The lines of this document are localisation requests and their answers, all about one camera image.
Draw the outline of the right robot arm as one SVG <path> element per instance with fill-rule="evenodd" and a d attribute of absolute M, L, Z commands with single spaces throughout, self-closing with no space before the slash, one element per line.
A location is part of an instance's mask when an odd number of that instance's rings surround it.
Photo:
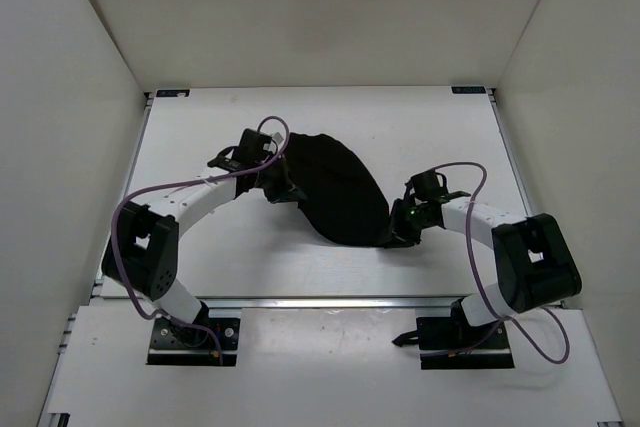
<path fill-rule="evenodd" d="M 462 234 L 478 292 L 457 302 L 449 338 L 471 347 L 484 325 L 579 294 L 582 279 L 556 219 L 515 215 L 448 190 L 431 169 L 410 178 L 391 210 L 388 246 L 411 247 L 432 227 Z"/>

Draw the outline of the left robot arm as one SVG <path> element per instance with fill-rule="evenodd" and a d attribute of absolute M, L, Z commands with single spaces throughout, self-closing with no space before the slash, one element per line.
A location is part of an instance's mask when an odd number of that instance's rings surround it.
<path fill-rule="evenodd" d="M 111 219 L 102 273 L 125 288 L 139 315 L 162 315 L 188 345 L 208 336 L 204 304 L 178 280 L 181 237 L 205 216 L 260 186 L 284 165 L 292 133 L 246 129 L 236 146 L 223 149 L 187 181 L 142 188 L 127 195 Z"/>

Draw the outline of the black skirt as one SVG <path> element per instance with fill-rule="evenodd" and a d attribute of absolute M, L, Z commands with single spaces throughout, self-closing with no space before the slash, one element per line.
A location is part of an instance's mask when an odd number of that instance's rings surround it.
<path fill-rule="evenodd" d="M 338 245 L 377 247 L 389 235 L 389 204 L 360 158 L 326 135 L 292 133 L 284 155 L 306 195 L 295 202 L 315 231 Z"/>

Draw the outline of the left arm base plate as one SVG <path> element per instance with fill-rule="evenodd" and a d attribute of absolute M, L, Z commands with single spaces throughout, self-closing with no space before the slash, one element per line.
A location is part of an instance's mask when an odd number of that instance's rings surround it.
<path fill-rule="evenodd" d="M 235 367 L 240 340 L 241 311 L 210 309 L 208 328 L 222 353 L 206 332 L 173 324 L 158 317 L 151 331 L 147 364 L 151 366 Z"/>

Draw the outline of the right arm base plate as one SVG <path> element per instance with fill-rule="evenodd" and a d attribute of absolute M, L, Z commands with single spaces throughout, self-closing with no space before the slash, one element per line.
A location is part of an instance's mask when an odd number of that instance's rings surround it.
<path fill-rule="evenodd" d="M 505 370 L 515 367 L 506 327 L 471 326 L 455 301 L 448 316 L 421 314 L 416 328 L 397 336 L 396 347 L 417 346 L 422 370 Z"/>

